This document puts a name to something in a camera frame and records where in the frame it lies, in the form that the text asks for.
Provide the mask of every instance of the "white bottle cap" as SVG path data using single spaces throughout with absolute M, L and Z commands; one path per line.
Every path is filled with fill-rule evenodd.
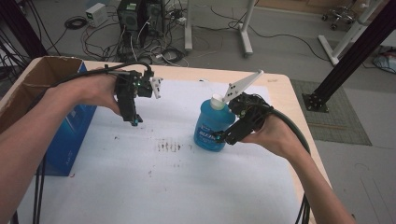
M 215 110 L 221 110 L 224 108 L 225 103 L 222 101 L 223 97 L 220 94 L 213 94 L 212 99 L 210 99 L 210 105 Z

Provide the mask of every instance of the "human arm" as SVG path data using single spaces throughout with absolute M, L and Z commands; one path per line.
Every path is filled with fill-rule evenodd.
M 0 223 L 17 209 L 64 117 L 75 105 L 101 105 L 119 114 L 116 78 L 80 77 L 47 90 L 25 116 L 0 134 Z
M 255 143 L 289 161 L 303 185 L 317 223 L 355 223 L 288 125 L 274 115 L 242 142 Z

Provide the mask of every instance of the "bottle label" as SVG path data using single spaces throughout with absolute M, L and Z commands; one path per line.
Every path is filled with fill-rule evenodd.
M 201 142 L 216 144 L 215 136 L 212 133 L 213 131 L 204 124 L 198 128 L 198 138 Z

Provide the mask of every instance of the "forearm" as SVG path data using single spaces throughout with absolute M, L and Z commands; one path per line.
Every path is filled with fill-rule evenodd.
M 301 153 L 289 162 L 300 178 L 317 223 L 354 223 L 310 155 L 301 148 L 296 151 Z
M 40 104 L 0 135 L 0 223 L 18 207 L 52 137 L 77 101 L 75 94 L 64 94 L 49 90 Z

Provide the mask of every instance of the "white paper sheet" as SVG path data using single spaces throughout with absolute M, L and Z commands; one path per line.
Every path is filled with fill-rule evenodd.
M 143 123 L 98 107 L 73 177 L 46 177 L 41 223 L 292 223 L 296 199 L 288 164 L 262 147 L 199 148 L 201 103 L 228 85 L 164 80 L 162 98 L 135 99 Z M 249 87 L 267 102 L 267 89 Z M 19 208 L 32 219 L 34 182 Z

